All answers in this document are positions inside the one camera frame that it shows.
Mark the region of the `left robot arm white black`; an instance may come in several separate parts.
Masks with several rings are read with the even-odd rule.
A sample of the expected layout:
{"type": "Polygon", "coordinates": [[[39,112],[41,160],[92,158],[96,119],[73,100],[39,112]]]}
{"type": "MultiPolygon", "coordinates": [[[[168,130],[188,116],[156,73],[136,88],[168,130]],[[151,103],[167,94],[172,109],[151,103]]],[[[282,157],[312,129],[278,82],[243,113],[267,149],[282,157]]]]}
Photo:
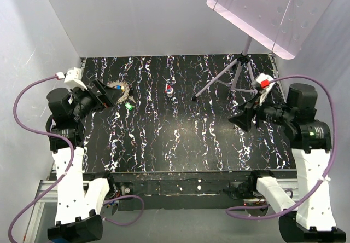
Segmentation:
{"type": "Polygon", "coordinates": [[[46,96],[54,125],[47,125],[52,157],[56,165],[57,211],[55,224],[47,230],[52,242],[93,242],[103,235],[100,215],[104,199],[116,194],[108,171],[94,174],[84,188],[83,119],[91,112],[112,108],[129,96],[129,87],[114,81],[93,86],[75,83],[71,90],[57,88],[46,96]]]}

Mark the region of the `metal key organizer disc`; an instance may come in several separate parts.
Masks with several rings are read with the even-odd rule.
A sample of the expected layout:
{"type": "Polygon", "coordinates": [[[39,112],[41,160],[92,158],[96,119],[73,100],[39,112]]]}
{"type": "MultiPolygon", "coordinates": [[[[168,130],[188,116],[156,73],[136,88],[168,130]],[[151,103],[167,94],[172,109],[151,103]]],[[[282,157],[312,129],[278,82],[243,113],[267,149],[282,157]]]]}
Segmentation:
{"type": "Polygon", "coordinates": [[[123,80],[115,80],[107,84],[108,87],[117,90],[116,104],[126,101],[130,96],[131,84],[123,80]],[[122,86],[122,89],[117,89],[116,86],[122,86]]]}

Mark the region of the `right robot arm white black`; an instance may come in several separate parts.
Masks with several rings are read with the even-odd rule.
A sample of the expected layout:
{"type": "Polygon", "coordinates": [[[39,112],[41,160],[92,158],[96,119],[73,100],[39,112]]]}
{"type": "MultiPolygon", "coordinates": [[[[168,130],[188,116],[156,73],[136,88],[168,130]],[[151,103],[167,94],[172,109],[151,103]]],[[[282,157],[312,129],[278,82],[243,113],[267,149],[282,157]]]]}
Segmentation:
{"type": "Polygon", "coordinates": [[[279,213],[279,232],[285,242],[346,242],[346,233],[335,222],[330,204],[328,175],[331,133],[324,122],[315,119],[318,94],[311,85],[289,87],[286,103],[263,103],[266,90],[243,105],[243,112],[229,119],[245,132],[257,123],[282,126],[289,140],[297,171],[299,201],[295,202],[268,171],[253,171],[248,193],[263,196],[279,213]]]}

